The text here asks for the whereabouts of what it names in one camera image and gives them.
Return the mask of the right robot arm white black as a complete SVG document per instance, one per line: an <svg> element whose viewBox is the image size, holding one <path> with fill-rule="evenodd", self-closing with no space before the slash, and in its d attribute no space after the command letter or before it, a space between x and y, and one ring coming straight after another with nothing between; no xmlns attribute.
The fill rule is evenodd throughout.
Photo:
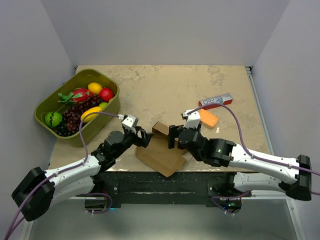
<svg viewBox="0 0 320 240"><path fill-rule="evenodd" d="M168 130L168 148L186 149L198 162L212 167L232 167L251 170L250 176L237 173L223 183L223 192L230 197L255 187L284 192L288 197L312 199L311 160L306 155L296 158L279 157L249 151L242 145L222 138L206 138L199 128L171 125Z"/></svg>

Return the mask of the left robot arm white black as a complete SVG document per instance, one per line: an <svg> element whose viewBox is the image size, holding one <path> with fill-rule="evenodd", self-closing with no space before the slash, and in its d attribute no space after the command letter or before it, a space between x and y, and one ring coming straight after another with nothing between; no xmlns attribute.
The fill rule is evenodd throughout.
<svg viewBox="0 0 320 240"><path fill-rule="evenodd" d="M152 137L152 133L141 127L136 133L131 130L112 131L96 150L79 161L51 170L31 169L11 197L25 220L31 222L46 213L54 202L71 197L71 192L63 193L63 189L70 189L72 184L76 184L75 195L90 193L99 196L104 184L94 179L95 176L110 169L132 145L146 148ZM89 181L84 189L85 178Z"/></svg>

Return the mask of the brown cardboard paper box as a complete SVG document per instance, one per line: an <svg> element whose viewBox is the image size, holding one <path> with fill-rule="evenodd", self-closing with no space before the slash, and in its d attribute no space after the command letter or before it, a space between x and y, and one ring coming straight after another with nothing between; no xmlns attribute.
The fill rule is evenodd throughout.
<svg viewBox="0 0 320 240"><path fill-rule="evenodd" d="M177 142L174 148L168 148L169 127L167 125L156 122L152 127L152 133L153 137L148 146L146 148L137 147L135 156L156 172L170 177L183 167L184 155L187 151L179 149Z"/></svg>

